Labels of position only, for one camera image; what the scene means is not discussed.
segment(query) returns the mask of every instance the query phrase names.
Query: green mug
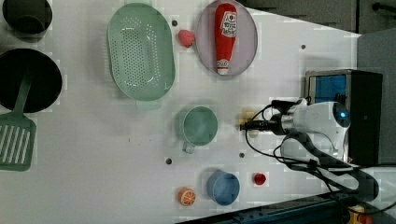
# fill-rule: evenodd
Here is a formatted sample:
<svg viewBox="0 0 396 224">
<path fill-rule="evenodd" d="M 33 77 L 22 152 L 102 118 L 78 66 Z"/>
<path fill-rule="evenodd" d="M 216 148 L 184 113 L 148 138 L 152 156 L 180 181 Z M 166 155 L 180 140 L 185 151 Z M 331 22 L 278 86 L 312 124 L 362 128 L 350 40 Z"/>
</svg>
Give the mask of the green mug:
<svg viewBox="0 0 396 224">
<path fill-rule="evenodd" d="M 177 133 L 184 140 L 183 151 L 192 154 L 196 146 L 204 146 L 215 138 L 218 119 L 207 107 L 183 109 L 177 115 Z"/>
</svg>

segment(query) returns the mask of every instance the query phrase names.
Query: cup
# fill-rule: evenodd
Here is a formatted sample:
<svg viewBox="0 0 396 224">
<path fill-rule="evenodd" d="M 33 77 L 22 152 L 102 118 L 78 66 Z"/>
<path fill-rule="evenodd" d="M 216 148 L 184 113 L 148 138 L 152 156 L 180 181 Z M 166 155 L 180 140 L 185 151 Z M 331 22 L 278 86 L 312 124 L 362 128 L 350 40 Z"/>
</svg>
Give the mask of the cup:
<svg viewBox="0 0 396 224">
<path fill-rule="evenodd" d="M 47 0 L 5 0 L 3 15 L 17 37 L 42 37 L 52 21 Z"/>
<path fill-rule="evenodd" d="M 177 133 L 184 141 L 183 151 L 192 154 L 196 146 L 204 146 L 215 138 L 218 119 L 207 107 L 185 108 L 177 115 Z"/>
<path fill-rule="evenodd" d="M 219 205 L 232 204 L 240 190 L 238 178 L 230 173 L 217 170 L 206 183 L 207 194 Z"/>
</svg>

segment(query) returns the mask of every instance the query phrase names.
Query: blue bowl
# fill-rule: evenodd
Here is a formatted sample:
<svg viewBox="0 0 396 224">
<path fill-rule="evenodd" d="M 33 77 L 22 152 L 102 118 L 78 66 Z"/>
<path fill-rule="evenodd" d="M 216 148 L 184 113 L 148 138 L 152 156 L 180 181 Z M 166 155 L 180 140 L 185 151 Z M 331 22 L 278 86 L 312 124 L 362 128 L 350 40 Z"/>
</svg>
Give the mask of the blue bowl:
<svg viewBox="0 0 396 224">
<path fill-rule="evenodd" d="M 207 194 L 220 205 L 230 205 L 238 197 L 238 178 L 223 171 L 216 171 L 206 183 Z"/>
</svg>

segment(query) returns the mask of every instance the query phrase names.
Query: white table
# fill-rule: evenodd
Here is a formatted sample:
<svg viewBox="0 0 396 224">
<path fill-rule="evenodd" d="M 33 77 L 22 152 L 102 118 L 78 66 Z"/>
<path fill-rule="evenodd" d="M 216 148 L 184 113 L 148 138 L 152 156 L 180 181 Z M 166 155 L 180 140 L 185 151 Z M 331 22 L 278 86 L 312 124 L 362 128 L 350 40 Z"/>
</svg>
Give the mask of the white table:
<svg viewBox="0 0 396 224">
<path fill-rule="evenodd" d="M 179 21 L 177 28 L 171 26 L 176 36 L 179 29 L 193 29 L 211 1 L 158 0 L 153 5 L 169 23 Z M 141 112 L 109 72 L 106 26 L 123 3 L 68 0 L 51 5 L 52 25 L 36 44 L 14 38 L 2 21 L 0 50 L 32 48 L 48 54 L 61 68 L 64 89 L 55 105 L 30 115 L 37 124 L 32 168 L 0 172 L 0 223 L 173 223 L 327 191 L 311 175 L 253 152 L 234 125 L 245 107 L 260 109 L 273 98 L 302 95 L 306 70 L 355 68 L 357 35 L 250 10 L 259 49 L 244 74 L 210 73 L 193 49 L 174 38 L 175 84 L 161 109 Z M 214 107 L 219 119 L 215 141 L 193 155 L 181 151 L 172 128 L 175 114 L 189 104 Z M 253 144 L 270 152 L 281 140 L 264 133 Z M 240 152 L 246 153 L 244 159 Z M 173 164 L 166 165 L 166 158 Z M 239 177 L 241 191 L 231 206 L 216 205 L 205 192 L 216 168 Z M 263 186 L 253 185 L 254 172 L 266 174 Z M 176 200 L 184 186 L 198 194 L 193 207 Z"/>
</svg>

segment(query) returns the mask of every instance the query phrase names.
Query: bottle label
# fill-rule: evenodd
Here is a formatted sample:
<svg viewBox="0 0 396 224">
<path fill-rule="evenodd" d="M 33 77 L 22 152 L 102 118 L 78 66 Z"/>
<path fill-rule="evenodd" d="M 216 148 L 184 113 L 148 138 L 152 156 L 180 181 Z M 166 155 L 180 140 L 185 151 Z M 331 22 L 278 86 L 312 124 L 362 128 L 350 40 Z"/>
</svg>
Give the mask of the bottle label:
<svg viewBox="0 0 396 224">
<path fill-rule="evenodd" d="M 220 61 L 218 61 L 218 67 L 228 67 L 229 65 L 230 62 L 225 59 L 221 59 Z"/>
<path fill-rule="evenodd" d="M 236 36 L 236 12 L 226 11 L 221 22 L 221 33 L 227 37 Z"/>
</svg>

